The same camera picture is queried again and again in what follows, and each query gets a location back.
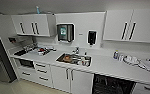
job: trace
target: upper cabinet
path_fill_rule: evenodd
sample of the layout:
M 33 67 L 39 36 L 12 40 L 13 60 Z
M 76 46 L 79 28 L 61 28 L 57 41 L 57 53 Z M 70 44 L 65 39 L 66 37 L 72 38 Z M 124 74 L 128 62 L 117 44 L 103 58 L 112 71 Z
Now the upper cabinet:
M 53 36 L 56 34 L 55 16 L 51 14 L 12 15 L 17 34 Z
M 107 11 L 103 39 L 150 43 L 150 9 Z
M 125 40 L 133 10 L 107 11 L 104 40 Z

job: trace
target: drawer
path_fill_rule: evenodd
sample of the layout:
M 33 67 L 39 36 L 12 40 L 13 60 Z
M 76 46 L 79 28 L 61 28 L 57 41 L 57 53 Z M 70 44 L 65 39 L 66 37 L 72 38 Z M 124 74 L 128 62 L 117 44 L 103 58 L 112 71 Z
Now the drawer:
M 47 64 L 39 63 L 39 62 L 34 62 L 34 67 L 36 70 L 50 70 L 50 66 Z
M 36 69 L 36 73 L 40 75 L 51 76 L 51 71 L 49 69 L 47 70 Z
M 150 85 L 136 83 L 133 94 L 139 94 L 137 92 L 143 92 L 140 94 L 147 94 L 146 92 L 148 92 L 148 94 L 150 94 Z
M 29 80 L 32 82 L 37 81 L 36 73 L 32 73 L 32 72 L 21 70 L 21 69 L 18 69 L 18 73 L 19 73 L 20 78 L 22 79 Z
M 44 86 L 48 86 L 53 88 L 52 78 L 51 76 L 38 76 L 38 83 Z

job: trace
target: cabinet door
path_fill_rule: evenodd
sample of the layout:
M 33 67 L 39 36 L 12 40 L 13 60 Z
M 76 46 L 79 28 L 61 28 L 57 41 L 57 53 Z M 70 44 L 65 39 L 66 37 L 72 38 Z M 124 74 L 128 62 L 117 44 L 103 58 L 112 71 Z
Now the cabinet door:
M 70 92 L 69 70 L 66 68 L 51 66 L 51 72 L 54 88 Z
M 107 11 L 104 40 L 125 40 L 133 10 Z
M 48 21 L 46 14 L 34 15 L 35 19 L 35 31 L 38 35 L 41 36 L 50 36 L 48 29 Z
M 21 15 L 12 15 L 11 18 L 17 34 L 25 34 L 25 28 Z
M 94 74 L 72 70 L 71 71 L 71 93 L 92 94 Z
M 150 9 L 134 10 L 127 40 L 150 42 Z
M 25 33 L 27 35 L 35 35 L 35 25 L 34 25 L 34 16 L 32 15 L 22 15 L 23 23 L 25 26 Z

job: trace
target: paper towel dispenser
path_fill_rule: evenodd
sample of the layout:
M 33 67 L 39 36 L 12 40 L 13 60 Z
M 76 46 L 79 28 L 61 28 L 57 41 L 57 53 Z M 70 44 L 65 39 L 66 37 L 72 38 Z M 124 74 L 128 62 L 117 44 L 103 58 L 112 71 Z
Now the paper towel dispenser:
M 73 24 L 58 24 L 58 41 L 68 41 L 74 40 L 74 25 Z
M 89 31 L 88 32 L 88 43 L 90 45 L 95 44 L 95 40 L 96 40 L 96 31 Z

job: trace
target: ceiling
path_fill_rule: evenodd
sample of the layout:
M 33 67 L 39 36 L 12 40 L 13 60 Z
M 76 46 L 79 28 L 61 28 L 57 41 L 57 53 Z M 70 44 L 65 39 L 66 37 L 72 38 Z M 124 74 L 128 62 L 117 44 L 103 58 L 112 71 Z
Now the ceiling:
M 0 13 L 36 13 L 36 6 L 45 13 L 103 12 L 150 8 L 150 0 L 0 0 Z

